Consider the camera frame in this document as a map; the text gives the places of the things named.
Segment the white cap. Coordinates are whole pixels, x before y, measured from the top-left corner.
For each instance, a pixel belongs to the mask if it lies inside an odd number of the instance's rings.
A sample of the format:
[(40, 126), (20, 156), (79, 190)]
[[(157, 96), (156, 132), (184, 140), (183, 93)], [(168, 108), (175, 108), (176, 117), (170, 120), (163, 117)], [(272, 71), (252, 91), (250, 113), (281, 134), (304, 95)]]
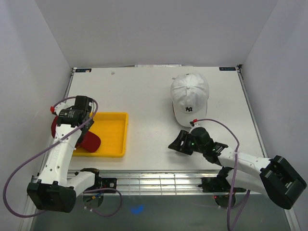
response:
[(173, 78), (170, 96), (176, 121), (183, 127), (203, 119), (207, 114), (209, 84), (200, 73), (188, 73)]

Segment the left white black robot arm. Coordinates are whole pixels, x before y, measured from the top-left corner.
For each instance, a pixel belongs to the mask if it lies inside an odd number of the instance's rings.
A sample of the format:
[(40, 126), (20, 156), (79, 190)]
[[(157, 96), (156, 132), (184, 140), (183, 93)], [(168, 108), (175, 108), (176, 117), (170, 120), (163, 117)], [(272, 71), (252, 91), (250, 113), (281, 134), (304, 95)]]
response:
[(84, 141), (98, 107), (97, 102), (87, 96), (75, 96), (74, 100), (72, 106), (58, 102), (51, 107), (51, 113), (56, 116), (53, 144), (45, 167), (26, 190), (38, 210), (69, 213), (82, 193), (118, 192), (104, 186), (95, 168), (84, 168), (67, 179), (73, 151)]

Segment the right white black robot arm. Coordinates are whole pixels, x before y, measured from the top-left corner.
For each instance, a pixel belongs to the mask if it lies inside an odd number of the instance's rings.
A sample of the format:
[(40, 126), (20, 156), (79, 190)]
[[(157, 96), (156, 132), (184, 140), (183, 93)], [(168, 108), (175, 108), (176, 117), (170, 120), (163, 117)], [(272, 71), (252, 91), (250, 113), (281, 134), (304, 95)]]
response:
[(199, 187), (206, 193), (251, 190), (267, 196), (283, 209), (291, 209), (307, 183), (282, 156), (265, 158), (237, 153), (226, 144), (214, 142), (207, 130), (181, 130), (169, 149), (192, 155), (200, 153), (210, 163), (221, 166), (216, 177), (202, 178)]

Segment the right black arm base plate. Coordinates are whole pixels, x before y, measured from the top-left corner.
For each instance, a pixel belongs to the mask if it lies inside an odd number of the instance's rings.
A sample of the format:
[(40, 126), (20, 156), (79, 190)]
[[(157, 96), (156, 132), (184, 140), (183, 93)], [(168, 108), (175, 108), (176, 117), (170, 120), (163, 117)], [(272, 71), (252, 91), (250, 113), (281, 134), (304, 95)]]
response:
[(225, 178), (219, 177), (203, 177), (198, 187), (202, 188), (204, 193), (229, 193), (231, 190), (231, 184)]

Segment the yellow plastic tray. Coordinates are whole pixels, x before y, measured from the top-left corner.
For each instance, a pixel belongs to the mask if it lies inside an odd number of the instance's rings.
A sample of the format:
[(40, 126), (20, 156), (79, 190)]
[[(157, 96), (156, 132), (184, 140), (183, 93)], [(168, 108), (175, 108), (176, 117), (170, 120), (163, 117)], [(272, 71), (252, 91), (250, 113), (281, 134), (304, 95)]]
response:
[(77, 148), (73, 156), (123, 157), (126, 151), (128, 113), (98, 112), (93, 120), (94, 124), (89, 131), (101, 139), (99, 149), (94, 153), (89, 153), (83, 148)]

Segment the red baseball cap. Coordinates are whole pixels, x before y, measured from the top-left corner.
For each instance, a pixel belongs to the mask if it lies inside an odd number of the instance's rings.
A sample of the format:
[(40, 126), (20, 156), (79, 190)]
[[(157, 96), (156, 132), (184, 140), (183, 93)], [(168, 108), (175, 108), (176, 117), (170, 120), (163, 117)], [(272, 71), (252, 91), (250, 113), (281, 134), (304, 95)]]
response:
[[(56, 116), (51, 124), (51, 135), (53, 138), (55, 138), (55, 129), (57, 125), (57, 118)], [(83, 148), (89, 153), (96, 152), (101, 145), (101, 139), (92, 133), (91, 131), (88, 131), (85, 136), (83, 137), (82, 141), (78, 141), (75, 145), (76, 148)]]

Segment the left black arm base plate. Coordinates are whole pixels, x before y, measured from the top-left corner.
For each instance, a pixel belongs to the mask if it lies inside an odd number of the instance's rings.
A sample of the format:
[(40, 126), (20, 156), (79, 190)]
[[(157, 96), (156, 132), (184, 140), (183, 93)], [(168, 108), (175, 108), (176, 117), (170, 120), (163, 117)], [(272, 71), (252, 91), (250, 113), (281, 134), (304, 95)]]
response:
[(111, 189), (116, 189), (117, 187), (117, 178), (100, 178), (99, 179), (99, 188), (106, 189), (103, 193), (115, 193)]

